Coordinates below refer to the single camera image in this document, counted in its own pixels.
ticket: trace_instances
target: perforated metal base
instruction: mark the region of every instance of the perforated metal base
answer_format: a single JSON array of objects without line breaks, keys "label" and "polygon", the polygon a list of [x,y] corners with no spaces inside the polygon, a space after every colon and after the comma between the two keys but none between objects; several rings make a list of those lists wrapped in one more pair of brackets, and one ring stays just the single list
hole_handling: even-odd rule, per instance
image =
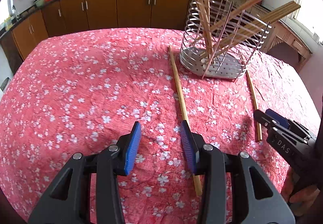
[{"label": "perforated metal base", "polygon": [[[180,52],[180,61],[184,67],[198,76],[202,76],[206,69],[208,59],[204,58],[205,50],[196,47],[182,49]],[[220,55],[213,60],[208,71],[207,77],[218,77],[227,79],[236,79],[244,74],[241,72],[243,65],[241,62],[230,54]]]}]

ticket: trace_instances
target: metal rack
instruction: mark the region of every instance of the metal rack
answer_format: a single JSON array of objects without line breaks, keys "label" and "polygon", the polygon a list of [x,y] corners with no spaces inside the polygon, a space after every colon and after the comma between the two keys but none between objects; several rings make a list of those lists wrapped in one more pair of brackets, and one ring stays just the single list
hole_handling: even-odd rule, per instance
[{"label": "metal rack", "polygon": [[225,24],[212,32],[213,52],[207,52],[204,38],[198,39],[203,35],[200,3],[191,0],[180,49],[180,61],[187,69],[199,76],[207,69],[208,77],[232,80],[245,73],[271,26],[245,11],[228,20],[235,9],[231,0],[210,0],[210,25],[222,19]]}]

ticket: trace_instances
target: table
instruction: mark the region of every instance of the table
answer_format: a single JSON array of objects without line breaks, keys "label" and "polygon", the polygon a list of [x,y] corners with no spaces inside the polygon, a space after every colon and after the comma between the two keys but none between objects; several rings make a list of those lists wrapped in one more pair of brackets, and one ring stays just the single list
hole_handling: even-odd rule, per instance
[{"label": "table", "polygon": [[[126,222],[196,222],[200,198],[180,144],[167,52],[167,45],[179,50],[181,39],[181,31],[110,29],[49,38],[34,49],[0,103],[0,187],[23,218],[72,154],[97,153],[139,121],[134,170],[118,177]],[[201,80],[178,56],[176,61],[192,131],[223,152],[247,151],[280,190],[288,164],[265,141],[255,141],[246,77]],[[271,108],[317,133],[319,115],[291,66],[258,53],[249,72],[262,110]],[[228,196],[230,218],[230,189]]]}]

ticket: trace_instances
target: triangular cutout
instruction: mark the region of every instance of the triangular cutout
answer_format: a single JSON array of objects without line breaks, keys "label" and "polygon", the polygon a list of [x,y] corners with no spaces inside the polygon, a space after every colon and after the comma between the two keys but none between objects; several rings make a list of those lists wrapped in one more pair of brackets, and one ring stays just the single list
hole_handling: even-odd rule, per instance
[{"label": "triangular cutout", "polygon": [[273,192],[267,185],[263,177],[257,171],[255,167],[249,169],[252,185],[256,199],[265,199],[273,196]]},{"label": "triangular cutout", "polygon": [[66,200],[68,197],[69,185],[71,183],[73,169],[68,168],[57,182],[53,191],[49,195],[53,199]]}]

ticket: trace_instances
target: wooden furniture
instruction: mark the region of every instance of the wooden furniture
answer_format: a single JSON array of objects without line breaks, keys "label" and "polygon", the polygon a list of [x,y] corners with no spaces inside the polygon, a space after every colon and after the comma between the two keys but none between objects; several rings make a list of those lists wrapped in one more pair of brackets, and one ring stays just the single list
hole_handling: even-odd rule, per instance
[{"label": "wooden furniture", "polygon": [[19,53],[17,43],[12,35],[12,32],[7,32],[0,40],[1,47],[6,55],[12,73],[16,73],[22,64],[22,59]]},{"label": "wooden furniture", "polygon": [[67,34],[65,21],[62,15],[62,9],[59,1],[55,1],[52,4],[42,8],[42,14],[48,36],[60,36]]},{"label": "wooden furniture", "polygon": [[183,30],[188,3],[189,0],[152,0],[150,27]]},{"label": "wooden furniture", "polygon": [[117,0],[85,0],[85,8],[90,30],[118,27]]},{"label": "wooden furniture", "polygon": [[304,41],[285,23],[279,21],[272,25],[271,30],[269,30],[268,37],[264,41],[264,44],[260,50],[267,53],[272,47],[283,42],[291,46],[297,53],[299,53],[300,61],[295,68],[296,72],[299,72],[310,58],[312,52]]},{"label": "wooden furniture", "polygon": [[150,27],[153,0],[117,0],[118,27]]},{"label": "wooden furniture", "polygon": [[36,11],[30,15],[12,32],[24,60],[39,42],[48,38],[41,11]]},{"label": "wooden furniture", "polygon": [[68,34],[88,30],[84,0],[60,0],[60,5]]}]

